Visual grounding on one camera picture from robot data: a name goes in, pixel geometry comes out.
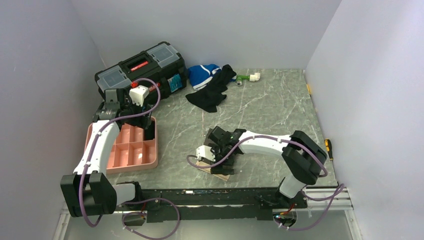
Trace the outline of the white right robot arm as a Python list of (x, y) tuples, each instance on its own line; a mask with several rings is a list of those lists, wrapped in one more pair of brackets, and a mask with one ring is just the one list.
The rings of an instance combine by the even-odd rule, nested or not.
[(275, 194), (276, 203), (289, 207), (295, 196), (328, 171), (327, 153), (306, 133), (296, 130), (289, 135), (266, 135), (237, 128), (225, 131), (216, 126), (206, 136), (206, 143), (196, 149), (197, 157), (211, 166), (213, 174), (232, 175), (237, 154), (260, 154), (284, 160), (290, 174), (283, 178)]

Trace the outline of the pink compartment tray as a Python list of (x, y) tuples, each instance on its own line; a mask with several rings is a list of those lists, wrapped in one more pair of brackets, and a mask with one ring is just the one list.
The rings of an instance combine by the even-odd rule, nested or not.
[(124, 124), (111, 148), (106, 173), (118, 174), (154, 169), (158, 166), (158, 131), (155, 139), (144, 141), (144, 129)]

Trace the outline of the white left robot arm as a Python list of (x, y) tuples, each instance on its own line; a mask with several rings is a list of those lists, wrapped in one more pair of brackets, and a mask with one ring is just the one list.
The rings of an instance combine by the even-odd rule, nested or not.
[(72, 174), (64, 175), (60, 188), (72, 217), (112, 214), (125, 204), (131, 210), (144, 203), (141, 186), (130, 181), (111, 184), (106, 178), (109, 157), (122, 126), (147, 129), (151, 125), (150, 106), (144, 107), (149, 89), (138, 86), (107, 89), (105, 100), (93, 115), (91, 135), (83, 157)]

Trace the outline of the olive underwear with beige waistband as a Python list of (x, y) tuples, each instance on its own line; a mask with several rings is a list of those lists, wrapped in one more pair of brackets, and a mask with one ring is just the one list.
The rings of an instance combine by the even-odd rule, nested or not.
[(225, 155), (220, 150), (218, 144), (206, 137), (203, 144), (195, 150), (195, 165), (200, 167), (200, 170), (227, 181), (230, 175), (235, 173), (233, 169), (234, 161), (229, 157), (221, 164), (212, 166), (219, 162)]

